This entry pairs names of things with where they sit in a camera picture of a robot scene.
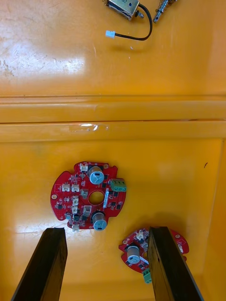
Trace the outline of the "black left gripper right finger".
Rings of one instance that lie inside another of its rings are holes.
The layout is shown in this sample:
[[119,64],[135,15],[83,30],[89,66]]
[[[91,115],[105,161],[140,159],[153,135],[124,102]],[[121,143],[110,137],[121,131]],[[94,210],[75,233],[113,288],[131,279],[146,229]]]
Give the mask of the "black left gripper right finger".
[[169,228],[149,229],[147,256],[155,300],[203,300]]

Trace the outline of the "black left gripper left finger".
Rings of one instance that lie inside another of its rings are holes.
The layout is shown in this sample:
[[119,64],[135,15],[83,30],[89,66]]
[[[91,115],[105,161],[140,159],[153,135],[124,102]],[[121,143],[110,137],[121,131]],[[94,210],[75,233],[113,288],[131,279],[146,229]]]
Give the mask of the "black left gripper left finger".
[[13,301],[58,301],[67,260],[64,228],[47,228],[12,296]]

